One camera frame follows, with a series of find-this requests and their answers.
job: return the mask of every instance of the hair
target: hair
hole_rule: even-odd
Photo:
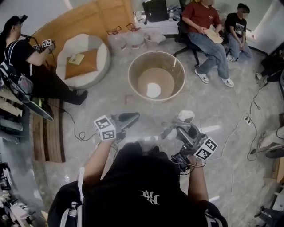
[[[4,29],[0,35],[0,64],[4,61],[4,52],[6,49],[6,39],[10,35],[10,31],[14,25],[20,22],[20,18],[18,16],[12,16],[4,25]]]
[[[245,5],[245,4],[239,3],[238,4],[238,9],[239,8],[244,9],[245,10],[244,13],[250,13],[249,7],[247,5]]]

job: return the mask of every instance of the gray floor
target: gray floor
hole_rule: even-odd
[[[181,47],[173,39],[167,39],[158,50],[172,54]],[[261,69],[260,61],[264,56],[254,52],[254,60],[250,64],[240,66],[238,63],[229,63],[231,79],[235,83],[233,88],[229,88],[218,78],[216,67],[210,72],[210,83],[204,84],[193,72],[196,64],[193,54],[183,53],[177,58],[186,70],[185,87],[172,100],[152,105],[137,97],[128,84],[127,70],[137,55],[138,53],[125,58],[113,58],[110,71],[99,84],[89,89],[89,96],[81,107],[65,105],[76,122],[76,134],[85,131],[88,138],[95,132],[93,121],[104,114],[137,111],[141,114],[140,120],[127,131],[127,138],[119,147],[137,140],[144,141],[145,148],[157,143],[170,156],[177,153],[182,144],[177,140],[161,141],[158,138],[163,130],[161,122],[170,121],[181,110],[191,110],[196,114],[194,124],[219,145],[212,158],[220,157],[228,135],[234,130],[242,114],[249,111],[252,98],[259,89],[254,74]],[[205,61],[203,54],[198,55],[201,62]],[[271,83],[262,89],[256,102],[261,110],[252,107],[252,120],[257,127],[257,139],[253,147],[257,145],[263,132],[279,126],[278,114],[284,111],[279,84]],[[76,180],[79,167],[84,165],[99,142],[98,137],[87,142],[78,141],[74,137],[74,124],[66,114],[63,118],[63,134],[66,163],[47,162],[42,165],[34,162],[35,178],[46,210],[59,188]],[[254,127],[241,121],[237,131],[230,137],[223,157],[208,161],[205,166],[209,197],[220,196],[214,203],[226,219],[229,217],[229,226],[232,227],[248,226],[249,222],[251,225],[259,223],[258,219],[253,220],[253,216],[262,204],[269,205],[277,187],[274,180],[267,179],[273,161],[265,158],[263,153],[255,161],[247,160],[254,137]],[[114,154],[115,151],[112,150],[105,172],[110,167]],[[181,188],[185,192],[188,180],[189,176],[181,177]]]

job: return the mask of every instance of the red t-shirt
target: red t-shirt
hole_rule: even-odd
[[[191,19],[195,24],[201,27],[210,28],[211,24],[221,24],[219,15],[213,7],[206,8],[200,2],[189,3],[182,16]],[[190,32],[198,32],[194,27],[189,26]]]

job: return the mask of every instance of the round cushion chair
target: round cushion chair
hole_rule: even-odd
[[[67,58],[91,49],[98,49],[97,71],[82,74],[65,80]],[[56,74],[73,89],[84,90],[98,83],[110,67],[110,51],[106,44],[97,37],[79,34],[66,41],[62,51],[57,56]]]

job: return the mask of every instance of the power strip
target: power strip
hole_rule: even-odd
[[[244,121],[250,126],[252,124],[251,118],[249,116],[244,117]]]

